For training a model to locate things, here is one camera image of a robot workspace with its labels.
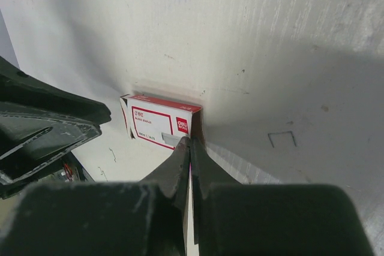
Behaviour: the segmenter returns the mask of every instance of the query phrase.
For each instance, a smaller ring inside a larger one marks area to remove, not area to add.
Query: small cardboard box
[[[174,149],[183,136],[196,136],[205,146],[202,107],[144,95],[120,97],[131,138]]]

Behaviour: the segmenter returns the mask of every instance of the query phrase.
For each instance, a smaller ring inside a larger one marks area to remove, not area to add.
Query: scuffed white surface
[[[0,9],[26,73],[111,109],[103,136],[76,149],[95,180],[139,180],[169,154],[128,140],[120,95],[198,103],[231,173],[342,187],[382,254],[384,0],[0,0]],[[272,149],[267,133],[287,130],[298,147],[282,139]]]

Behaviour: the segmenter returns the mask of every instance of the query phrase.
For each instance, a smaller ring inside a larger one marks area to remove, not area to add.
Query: red logo
[[[185,119],[183,119],[183,118],[178,118],[178,117],[176,117],[176,121],[178,123],[179,131],[188,134],[188,124],[187,124],[187,121]]]

